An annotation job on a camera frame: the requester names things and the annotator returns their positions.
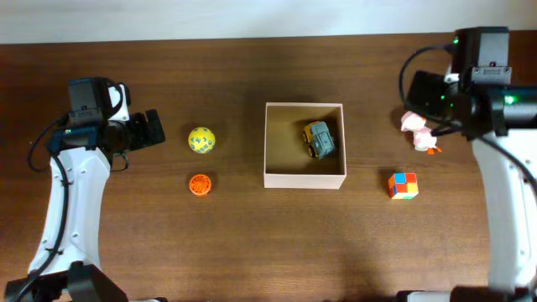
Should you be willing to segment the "yellow ball blue letters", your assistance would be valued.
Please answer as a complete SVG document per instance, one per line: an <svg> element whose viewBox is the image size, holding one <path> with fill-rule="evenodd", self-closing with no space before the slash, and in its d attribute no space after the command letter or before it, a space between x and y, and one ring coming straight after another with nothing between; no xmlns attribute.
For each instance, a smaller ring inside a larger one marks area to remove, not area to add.
<svg viewBox="0 0 537 302"><path fill-rule="evenodd" d="M214 149L216 136L209 128L194 128L189 134L188 144L194 152L207 154Z"/></svg>

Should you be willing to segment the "white duck toy pink hat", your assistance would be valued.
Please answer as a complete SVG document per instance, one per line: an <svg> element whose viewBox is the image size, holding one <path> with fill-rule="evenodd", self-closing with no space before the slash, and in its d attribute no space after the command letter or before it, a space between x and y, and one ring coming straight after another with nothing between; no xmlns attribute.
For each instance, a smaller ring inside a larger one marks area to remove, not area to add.
<svg viewBox="0 0 537 302"><path fill-rule="evenodd" d="M414 149L427 154L441 153L436 146L437 137L433 137L431 129L426 126L426 119L414 112L406 112L401 117L401 131L413 133Z"/></svg>

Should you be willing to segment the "multicolour puzzle cube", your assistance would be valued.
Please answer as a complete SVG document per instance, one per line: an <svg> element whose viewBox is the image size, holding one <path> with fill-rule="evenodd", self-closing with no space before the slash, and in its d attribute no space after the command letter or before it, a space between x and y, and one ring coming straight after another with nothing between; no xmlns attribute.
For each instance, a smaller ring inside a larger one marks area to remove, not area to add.
<svg viewBox="0 0 537 302"><path fill-rule="evenodd" d="M391 199L411 200L419 194L416 173L394 173L388 180Z"/></svg>

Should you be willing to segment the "grey yellow toy truck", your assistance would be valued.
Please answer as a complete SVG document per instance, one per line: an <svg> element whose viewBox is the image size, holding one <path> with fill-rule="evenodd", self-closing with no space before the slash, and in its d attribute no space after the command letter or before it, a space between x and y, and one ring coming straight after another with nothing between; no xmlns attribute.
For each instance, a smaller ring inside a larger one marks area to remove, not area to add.
<svg viewBox="0 0 537 302"><path fill-rule="evenodd" d="M325 122L315 121L306 125L302 135L311 158L323 159L336 152L334 138Z"/></svg>

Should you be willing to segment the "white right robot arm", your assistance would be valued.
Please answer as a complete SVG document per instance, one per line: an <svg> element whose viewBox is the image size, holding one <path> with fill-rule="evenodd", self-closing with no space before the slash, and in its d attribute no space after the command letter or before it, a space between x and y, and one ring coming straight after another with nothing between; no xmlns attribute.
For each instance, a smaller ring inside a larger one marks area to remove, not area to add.
<svg viewBox="0 0 537 302"><path fill-rule="evenodd" d="M404 105L461 133L482 175L491 243L484 287L408 290L398 301L534 301L536 299L536 88L503 81L449 83L418 71Z"/></svg>

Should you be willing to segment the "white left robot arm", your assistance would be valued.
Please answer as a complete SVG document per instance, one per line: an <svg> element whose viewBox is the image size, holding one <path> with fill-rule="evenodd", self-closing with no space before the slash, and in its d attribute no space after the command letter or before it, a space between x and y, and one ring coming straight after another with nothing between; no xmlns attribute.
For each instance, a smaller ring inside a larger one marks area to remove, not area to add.
<svg viewBox="0 0 537 302"><path fill-rule="evenodd" d="M52 122L46 149L52 176L39 248L26 278L7 283L6 301L125 301L100 266L103 192L116 157L165 141L156 110L131 114L129 90L106 77L68 85L71 109Z"/></svg>

